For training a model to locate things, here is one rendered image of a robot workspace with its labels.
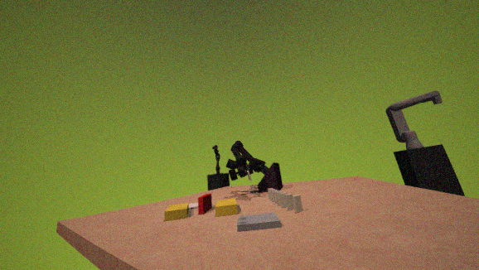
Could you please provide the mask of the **red rectangular block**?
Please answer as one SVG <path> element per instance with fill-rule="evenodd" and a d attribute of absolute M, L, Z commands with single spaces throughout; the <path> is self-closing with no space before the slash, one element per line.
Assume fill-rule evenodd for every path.
<path fill-rule="evenodd" d="M 198 197 L 199 215 L 203 215 L 209 209 L 212 209 L 211 194 Z"/>

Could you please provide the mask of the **yellow rectangular block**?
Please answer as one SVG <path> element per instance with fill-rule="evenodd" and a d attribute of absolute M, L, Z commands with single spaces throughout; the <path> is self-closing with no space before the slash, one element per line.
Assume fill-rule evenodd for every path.
<path fill-rule="evenodd" d="M 215 217 L 237 215 L 236 200 L 218 200 L 215 206 Z"/>
<path fill-rule="evenodd" d="M 179 205 L 170 205 L 165 210 L 164 221 L 176 220 L 176 219 L 187 219 L 188 207 L 189 207 L 189 203 L 184 203 Z"/>

